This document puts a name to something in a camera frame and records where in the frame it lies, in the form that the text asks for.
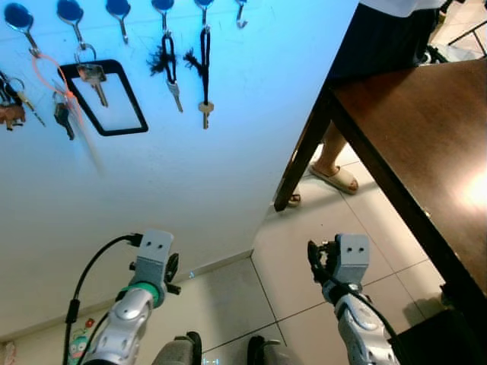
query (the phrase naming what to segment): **brown keychain charm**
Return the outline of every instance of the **brown keychain charm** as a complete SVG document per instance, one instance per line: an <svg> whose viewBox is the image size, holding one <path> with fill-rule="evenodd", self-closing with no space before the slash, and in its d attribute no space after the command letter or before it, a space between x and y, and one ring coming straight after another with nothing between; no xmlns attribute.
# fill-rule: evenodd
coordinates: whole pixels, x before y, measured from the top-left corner
<svg viewBox="0 0 487 365"><path fill-rule="evenodd" d="M25 123L25 110L17 104L7 106L0 105L0 124L6 123L7 130L13 131L12 127L23 126Z"/></svg>

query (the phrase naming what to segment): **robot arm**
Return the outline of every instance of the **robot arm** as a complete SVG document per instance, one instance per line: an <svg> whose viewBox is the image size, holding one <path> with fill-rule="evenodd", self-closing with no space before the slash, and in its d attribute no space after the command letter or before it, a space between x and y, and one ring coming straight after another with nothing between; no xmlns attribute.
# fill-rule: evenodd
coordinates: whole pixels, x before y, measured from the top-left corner
<svg viewBox="0 0 487 365"><path fill-rule="evenodd" d="M321 257L326 253L326 264ZM399 365L384 334L384 324L364 303L339 282L359 294L368 267L368 238L362 235L337 235L334 242L317 246L308 243L308 260L314 280L321 284L325 300L335 307L351 365Z"/></svg>
<svg viewBox="0 0 487 365"><path fill-rule="evenodd" d="M108 323L86 354L85 365L133 365L151 312L166 293L180 288L169 284L177 270L177 254L169 257L173 235L150 230L142 238L135 275L119 294Z"/></svg>

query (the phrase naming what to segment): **silver key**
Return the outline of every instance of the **silver key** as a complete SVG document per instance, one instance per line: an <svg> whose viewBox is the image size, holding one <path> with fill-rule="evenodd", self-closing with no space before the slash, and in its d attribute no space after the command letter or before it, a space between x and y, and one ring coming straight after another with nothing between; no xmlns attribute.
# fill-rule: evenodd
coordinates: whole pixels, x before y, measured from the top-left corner
<svg viewBox="0 0 487 365"><path fill-rule="evenodd" d="M166 80L167 87L169 88L169 91L171 94L173 94L174 101L176 101L177 109L180 112L183 112L183 106L181 105L180 101L180 87L177 86L177 82L169 82L169 80Z"/></svg>
<svg viewBox="0 0 487 365"><path fill-rule="evenodd" d="M91 87L96 90L98 96L100 97L101 105L108 106L105 93L101 88L101 83L107 80L103 67L100 65L81 64L76 66L76 68L78 69L81 79L88 82Z"/></svg>
<svg viewBox="0 0 487 365"><path fill-rule="evenodd" d="M203 129L208 129L208 117L214 108L215 106L211 101L209 101L208 104L201 102L198 105L199 111L203 113Z"/></svg>

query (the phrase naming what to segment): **key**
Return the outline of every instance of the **key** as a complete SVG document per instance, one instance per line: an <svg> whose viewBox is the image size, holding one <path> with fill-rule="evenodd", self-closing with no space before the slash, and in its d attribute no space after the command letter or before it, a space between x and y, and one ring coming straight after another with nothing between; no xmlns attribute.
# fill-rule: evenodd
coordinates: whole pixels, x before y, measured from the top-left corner
<svg viewBox="0 0 487 365"><path fill-rule="evenodd" d="M201 102L198 105L198 109L200 112L203 113L203 128L208 129L208 117L210 113L213 111L215 106L211 101L208 102L208 104L205 104L205 102Z"/></svg>
<svg viewBox="0 0 487 365"><path fill-rule="evenodd" d="M108 106L105 93L101 88L101 83L107 80L107 76L103 71L103 67L100 65L89 65L83 64L76 66L81 79L88 82L93 89L96 90L98 96L100 97L101 105Z"/></svg>
<svg viewBox="0 0 487 365"><path fill-rule="evenodd" d="M17 91L17 96L19 97L22 102L29 107L29 109L32 111L32 113L36 116L37 120L39 120L40 124L46 126L46 123L40 118L39 114L37 114L36 110L33 107L33 104L30 102L30 100L27 99L24 93L21 91Z"/></svg>
<svg viewBox="0 0 487 365"><path fill-rule="evenodd" d="M177 82L169 82L169 80L166 80L167 87L169 88L169 91L171 94L173 94L174 101L176 101L177 109L180 112L183 112L183 106L181 105L180 101L180 87L177 86Z"/></svg>
<svg viewBox="0 0 487 365"><path fill-rule="evenodd" d="M57 103L56 110L54 111L54 118L59 125L62 125L66 128L66 132L68 133L69 140L72 141L75 139L75 133L73 132L73 128L69 123L69 110L66 104L64 103Z"/></svg>

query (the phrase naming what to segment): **table leg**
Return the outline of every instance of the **table leg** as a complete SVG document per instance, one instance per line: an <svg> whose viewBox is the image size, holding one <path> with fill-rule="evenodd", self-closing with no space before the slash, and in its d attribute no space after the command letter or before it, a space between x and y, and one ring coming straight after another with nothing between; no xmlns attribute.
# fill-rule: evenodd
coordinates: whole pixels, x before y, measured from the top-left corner
<svg viewBox="0 0 487 365"><path fill-rule="evenodd" d="M325 97L324 89L325 86L323 86L314 104L299 142L286 167L275 197L275 211L283 211L288 206L288 201L294 189L296 189L300 178L303 176L307 165L325 134L326 128L328 128L330 119L326 109L329 104L329 98Z"/></svg>

